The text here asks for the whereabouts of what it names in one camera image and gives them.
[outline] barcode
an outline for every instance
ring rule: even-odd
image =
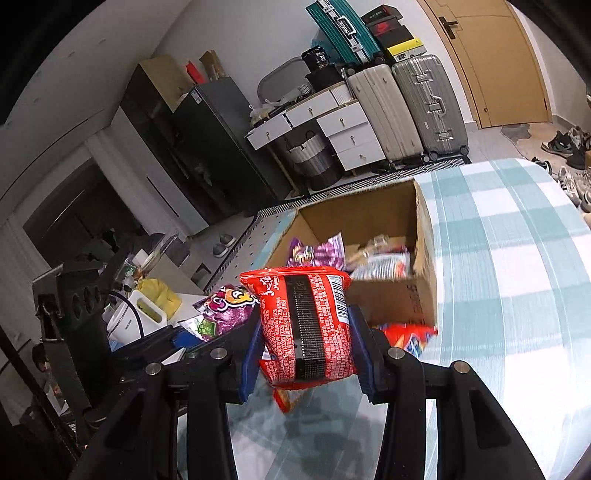
[[[339,275],[327,275],[330,287],[335,298],[336,316],[342,323],[349,324],[349,313],[347,312],[347,304],[345,303],[345,292],[343,291],[343,277]]]

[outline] suitcase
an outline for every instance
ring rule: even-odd
[[[317,0],[306,10],[345,63],[368,63],[374,54],[381,53],[368,28],[345,0]]]
[[[349,84],[388,160],[423,153],[413,118],[387,65],[365,69],[349,77]]]
[[[431,160],[439,155],[468,154],[468,135],[460,106],[441,60],[413,57],[392,67]]]

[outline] door handle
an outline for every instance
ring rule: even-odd
[[[457,21],[448,22],[445,19],[445,17],[439,17],[439,21],[443,25],[443,28],[445,28],[445,31],[447,32],[447,35],[449,36],[449,38],[451,38],[452,40],[455,40],[456,39],[456,36],[453,34],[452,26],[459,25],[457,23]]]

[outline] blue gripper pad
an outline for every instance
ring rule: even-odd
[[[240,400],[245,402],[250,394],[255,389],[256,378],[259,371],[259,360],[262,358],[262,352],[265,349],[265,339],[262,335],[261,318],[259,316],[258,323],[252,339],[248,345],[248,350],[242,362],[242,378],[238,388],[238,396]]]
[[[353,353],[353,363],[357,370],[357,378],[361,391],[368,396],[371,401],[376,393],[374,381],[374,364],[371,356],[365,346],[363,337],[371,335],[369,326],[365,321],[361,309],[357,305],[349,306],[349,330],[351,332],[351,349]]]

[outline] gray laundry basket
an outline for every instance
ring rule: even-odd
[[[343,167],[334,159],[331,148],[321,135],[314,134],[301,145],[291,148],[289,154],[312,190],[328,188],[343,176]]]

